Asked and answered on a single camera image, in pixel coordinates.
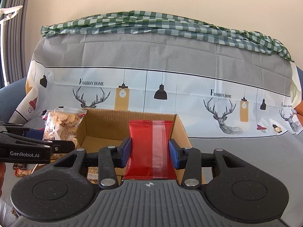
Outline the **person's left hand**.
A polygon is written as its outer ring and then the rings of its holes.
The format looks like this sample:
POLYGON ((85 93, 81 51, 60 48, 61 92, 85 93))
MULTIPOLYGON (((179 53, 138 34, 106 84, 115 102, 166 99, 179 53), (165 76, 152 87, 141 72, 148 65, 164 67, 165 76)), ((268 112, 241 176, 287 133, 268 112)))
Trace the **person's left hand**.
POLYGON ((6 164, 1 162, 0 163, 0 196, 2 195, 2 187, 4 183, 5 172, 6 172, 6 164))

